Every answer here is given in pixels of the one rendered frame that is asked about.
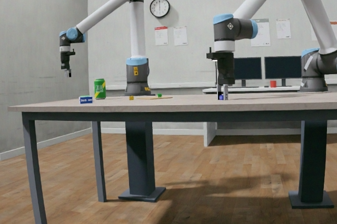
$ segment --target dark metal column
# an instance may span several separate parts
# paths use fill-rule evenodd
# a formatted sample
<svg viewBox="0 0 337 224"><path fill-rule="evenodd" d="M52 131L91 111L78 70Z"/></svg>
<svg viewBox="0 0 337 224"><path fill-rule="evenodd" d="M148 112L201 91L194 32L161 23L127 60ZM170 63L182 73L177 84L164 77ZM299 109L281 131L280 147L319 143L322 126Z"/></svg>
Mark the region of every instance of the dark metal column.
<svg viewBox="0 0 337 224"><path fill-rule="evenodd" d="M333 208L324 188L327 121L302 121L298 191L289 191L292 208Z"/></svg>
<svg viewBox="0 0 337 224"><path fill-rule="evenodd" d="M129 189L119 198L156 202L165 187L155 187L152 122L126 122Z"/></svg>
<svg viewBox="0 0 337 224"><path fill-rule="evenodd" d="M22 123L29 188L31 190L35 223L47 224L47 217L43 202L40 168L38 165L35 121L29 120L25 114L22 113Z"/></svg>
<svg viewBox="0 0 337 224"><path fill-rule="evenodd" d="M92 121L91 125L93 129L94 159L95 159L98 201L106 202L101 122Z"/></svg>

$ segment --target red mug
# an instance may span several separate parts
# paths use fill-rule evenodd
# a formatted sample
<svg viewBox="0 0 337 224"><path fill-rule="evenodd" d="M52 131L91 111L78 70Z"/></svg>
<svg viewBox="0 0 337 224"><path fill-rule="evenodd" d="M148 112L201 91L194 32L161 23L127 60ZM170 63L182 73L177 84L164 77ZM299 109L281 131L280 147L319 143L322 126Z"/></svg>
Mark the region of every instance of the red mug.
<svg viewBox="0 0 337 224"><path fill-rule="evenodd" d="M270 81L270 87L276 87L276 80Z"/></svg>

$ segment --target computer monitor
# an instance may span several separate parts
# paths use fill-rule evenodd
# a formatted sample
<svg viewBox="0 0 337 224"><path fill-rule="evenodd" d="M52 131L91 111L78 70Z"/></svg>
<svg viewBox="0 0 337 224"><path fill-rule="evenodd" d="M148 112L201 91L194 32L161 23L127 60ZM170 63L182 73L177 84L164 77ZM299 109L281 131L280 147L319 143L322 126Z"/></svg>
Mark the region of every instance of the computer monitor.
<svg viewBox="0 0 337 224"><path fill-rule="evenodd" d="M242 86L247 79L262 79L261 57L235 58L234 76L242 80Z"/></svg>
<svg viewBox="0 0 337 224"><path fill-rule="evenodd" d="M301 56L265 57L265 78L282 79L285 86L287 78L302 78Z"/></svg>

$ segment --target small blue and white box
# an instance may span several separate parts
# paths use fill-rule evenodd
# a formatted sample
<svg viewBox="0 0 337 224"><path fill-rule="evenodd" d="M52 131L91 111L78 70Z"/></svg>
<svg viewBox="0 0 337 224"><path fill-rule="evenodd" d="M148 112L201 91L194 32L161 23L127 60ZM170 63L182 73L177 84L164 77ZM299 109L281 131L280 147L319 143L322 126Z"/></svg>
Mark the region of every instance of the small blue and white box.
<svg viewBox="0 0 337 224"><path fill-rule="evenodd" d="M80 99L80 104L87 104L87 103L93 102L92 96L80 96L79 99Z"/></svg>

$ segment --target paper on wall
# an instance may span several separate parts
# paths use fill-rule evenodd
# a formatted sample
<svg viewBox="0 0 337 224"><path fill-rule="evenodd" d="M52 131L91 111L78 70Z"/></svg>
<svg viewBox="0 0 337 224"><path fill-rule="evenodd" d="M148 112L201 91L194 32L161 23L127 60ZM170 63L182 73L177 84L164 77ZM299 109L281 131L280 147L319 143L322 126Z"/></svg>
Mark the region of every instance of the paper on wall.
<svg viewBox="0 0 337 224"><path fill-rule="evenodd" d="M252 47L271 46L269 19L255 19L259 31L256 38L251 39Z"/></svg>
<svg viewBox="0 0 337 224"><path fill-rule="evenodd" d="M167 27L157 27L154 28L154 35L156 40L156 45L168 45L169 37L167 35Z"/></svg>
<svg viewBox="0 0 337 224"><path fill-rule="evenodd" d="M276 30L278 39L290 39L291 38L290 19L277 19Z"/></svg>
<svg viewBox="0 0 337 224"><path fill-rule="evenodd" d="M337 38L337 21L330 21L330 24L331 24L332 30L335 34L335 37ZM312 25L310 25L310 26L311 26L311 40L317 41L315 31L314 31Z"/></svg>
<svg viewBox="0 0 337 224"><path fill-rule="evenodd" d="M187 26L174 27L174 46L187 45Z"/></svg>

